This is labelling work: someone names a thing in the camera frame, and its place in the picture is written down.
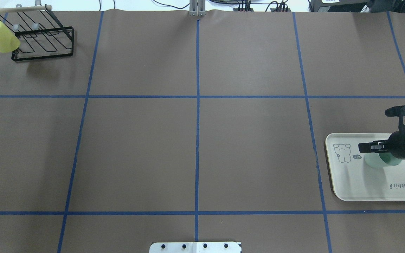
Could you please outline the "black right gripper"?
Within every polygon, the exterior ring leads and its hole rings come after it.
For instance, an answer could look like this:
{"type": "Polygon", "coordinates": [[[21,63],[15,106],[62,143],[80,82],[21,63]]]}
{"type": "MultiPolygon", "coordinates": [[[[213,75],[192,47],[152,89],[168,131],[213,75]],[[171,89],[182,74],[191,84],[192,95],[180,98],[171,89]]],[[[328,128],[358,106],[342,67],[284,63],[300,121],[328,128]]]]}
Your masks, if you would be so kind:
{"type": "Polygon", "coordinates": [[[358,149],[360,153],[391,153],[392,156],[405,160],[405,131],[394,132],[387,140],[359,143],[358,149]]]}

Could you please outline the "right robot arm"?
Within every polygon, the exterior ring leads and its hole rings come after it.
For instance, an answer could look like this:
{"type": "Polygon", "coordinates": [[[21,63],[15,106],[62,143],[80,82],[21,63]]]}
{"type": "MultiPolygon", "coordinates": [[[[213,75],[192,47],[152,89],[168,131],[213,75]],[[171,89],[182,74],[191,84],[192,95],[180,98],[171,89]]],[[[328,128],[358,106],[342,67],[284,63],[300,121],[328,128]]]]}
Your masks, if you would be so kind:
{"type": "Polygon", "coordinates": [[[399,160],[405,160],[405,131],[396,131],[386,140],[358,144],[360,153],[390,153],[399,160]]]}

